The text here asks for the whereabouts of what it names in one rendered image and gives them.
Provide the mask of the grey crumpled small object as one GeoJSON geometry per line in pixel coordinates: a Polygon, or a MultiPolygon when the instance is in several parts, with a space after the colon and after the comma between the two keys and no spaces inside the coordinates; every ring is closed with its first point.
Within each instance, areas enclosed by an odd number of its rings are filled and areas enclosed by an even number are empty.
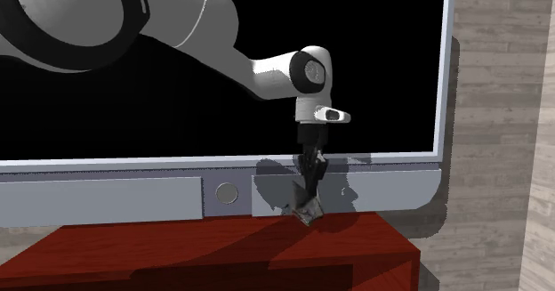
{"type": "Polygon", "coordinates": [[[290,207],[291,213],[307,226],[324,215],[318,190],[312,187],[305,189],[297,182],[293,182],[290,207]]]}

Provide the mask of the large grey-framed television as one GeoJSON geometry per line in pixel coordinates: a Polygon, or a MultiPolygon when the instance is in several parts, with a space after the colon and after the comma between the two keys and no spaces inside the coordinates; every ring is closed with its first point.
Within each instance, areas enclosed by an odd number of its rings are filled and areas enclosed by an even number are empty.
{"type": "Polygon", "coordinates": [[[297,142],[295,99],[261,100],[141,35],[82,73],[0,55],[0,227],[410,210],[441,182],[454,0],[232,0],[235,46],[331,56],[328,143],[297,142]]]}

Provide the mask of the red wooden cabinet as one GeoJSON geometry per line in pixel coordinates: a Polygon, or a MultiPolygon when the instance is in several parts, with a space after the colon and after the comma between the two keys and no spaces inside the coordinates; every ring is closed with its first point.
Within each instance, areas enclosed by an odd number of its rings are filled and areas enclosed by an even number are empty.
{"type": "Polygon", "coordinates": [[[64,226],[0,291],[418,291],[420,257],[375,213],[64,226]]]}

